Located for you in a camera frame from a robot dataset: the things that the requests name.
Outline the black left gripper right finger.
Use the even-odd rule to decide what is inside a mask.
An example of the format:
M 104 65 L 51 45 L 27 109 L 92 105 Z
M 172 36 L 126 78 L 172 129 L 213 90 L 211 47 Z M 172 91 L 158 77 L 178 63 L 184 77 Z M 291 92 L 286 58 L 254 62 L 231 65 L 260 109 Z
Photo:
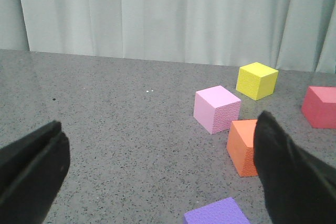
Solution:
M 268 111 L 256 123 L 254 163 L 273 223 L 335 223 L 335 168 L 296 145 Z

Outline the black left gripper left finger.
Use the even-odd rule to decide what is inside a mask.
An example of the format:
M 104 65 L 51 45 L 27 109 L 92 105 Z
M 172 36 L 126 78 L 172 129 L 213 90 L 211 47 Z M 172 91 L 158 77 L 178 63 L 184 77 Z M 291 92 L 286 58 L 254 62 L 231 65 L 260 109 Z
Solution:
M 69 166 L 69 139 L 58 121 L 1 148 L 1 223 L 43 223 Z

